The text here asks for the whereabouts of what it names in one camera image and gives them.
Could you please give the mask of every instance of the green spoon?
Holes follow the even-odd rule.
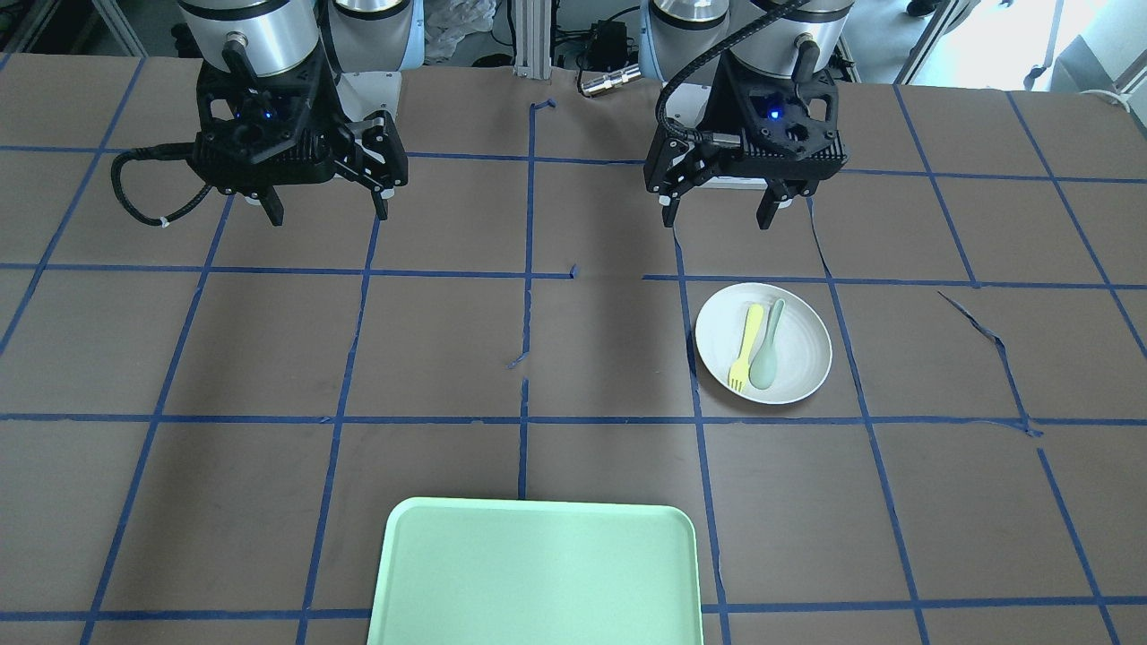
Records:
[[[782,311],[785,311],[785,298],[777,298],[773,306],[768,309],[765,342],[760,343],[760,349],[757,351],[757,356],[752,357],[752,365],[749,366],[749,382],[758,390],[768,389],[777,380],[777,348],[773,341],[777,340],[777,324],[781,321]]]

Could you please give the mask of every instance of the green tray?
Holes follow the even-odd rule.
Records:
[[[368,645],[700,645],[693,523],[669,506],[412,498]]]

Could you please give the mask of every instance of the plastic bag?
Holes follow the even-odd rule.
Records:
[[[426,0],[427,62],[454,55],[467,36],[494,26],[497,0]]]

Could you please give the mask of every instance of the white plate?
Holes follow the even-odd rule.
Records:
[[[741,350],[749,305],[756,302],[765,308],[765,319],[749,355],[754,357],[764,342],[768,311],[777,298],[785,298],[785,311],[774,341],[777,380],[766,390],[747,382],[744,391],[739,393],[728,387],[728,370]],[[701,360],[717,382],[728,391],[757,403],[779,405],[807,397],[825,382],[833,364],[833,343],[825,321],[806,302],[772,285],[744,282],[713,294],[697,314],[694,337]]]

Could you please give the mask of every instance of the white cable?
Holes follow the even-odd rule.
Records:
[[[1116,94],[1115,92],[1108,92],[1107,90],[1084,90],[1080,94],[1095,94],[1097,96],[1106,96],[1113,101],[1113,106],[1123,106],[1123,109],[1131,114],[1131,104],[1128,102],[1131,99],[1131,94]]]

